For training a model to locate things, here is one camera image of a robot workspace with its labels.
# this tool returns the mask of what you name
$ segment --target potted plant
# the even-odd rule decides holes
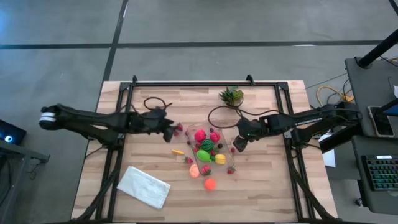
[[[237,86],[227,87],[220,93],[220,97],[227,106],[239,107],[243,103],[243,92]]]

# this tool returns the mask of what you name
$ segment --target clear plastic container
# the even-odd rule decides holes
[[[199,142],[197,142],[195,140],[195,133],[199,130],[204,130],[205,132],[205,139],[210,140],[210,128],[213,129],[214,132],[218,133],[220,135],[220,139],[218,142],[213,142],[214,146],[213,149],[216,151],[218,149],[218,152],[216,154],[222,154],[225,156],[225,164],[217,164],[215,161],[211,161],[211,162],[205,162],[202,161],[198,158],[197,153],[196,153],[196,148],[197,148],[197,144]],[[204,174],[203,173],[203,166],[208,165],[210,166],[211,174],[215,174],[215,173],[220,173],[223,172],[225,174],[227,174],[227,170],[229,167],[233,166],[234,164],[234,159],[233,156],[228,148],[227,142],[225,141],[225,138],[223,136],[223,133],[221,131],[221,129],[219,128],[215,128],[213,127],[210,123],[200,123],[200,124],[194,124],[191,125],[187,128],[187,134],[188,134],[188,140],[190,141],[190,145],[193,151],[193,156],[196,160],[196,163],[198,165],[200,174]]]

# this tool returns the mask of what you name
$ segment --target yellow cable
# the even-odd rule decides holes
[[[323,104],[322,104],[322,102],[321,102],[321,99],[319,98],[319,92],[320,92],[320,90],[323,89],[323,88],[328,88],[329,90],[333,90],[335,93],[339,94],[339,95],[344,99],[344,95],[341,94],[339,91],[337,91],[335,88],[333,88],[333,87],[331,87],[331,86],[320,86],[320,87],[318,88],[318,90],[317,90],[317,100],[318,100],[318,103],[319,103],[321,106],[323,106]]]

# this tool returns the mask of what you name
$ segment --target blue light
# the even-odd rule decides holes
[[[12,136],[6,136],[6,137],[4,138],[4,140],[5,140],[5,142],[10,143],[10,142],[12,142]]]

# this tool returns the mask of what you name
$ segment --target orange toy fruit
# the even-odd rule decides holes
[[[214,190],[216,188],[216,181],[212,178],[206,179],[205,188],[206,190]]]
[[[199,173],[198,165],[192,164],[191,168],[189,168],[189,174],[191,175],[192,178],[199,177],[200,173]]]

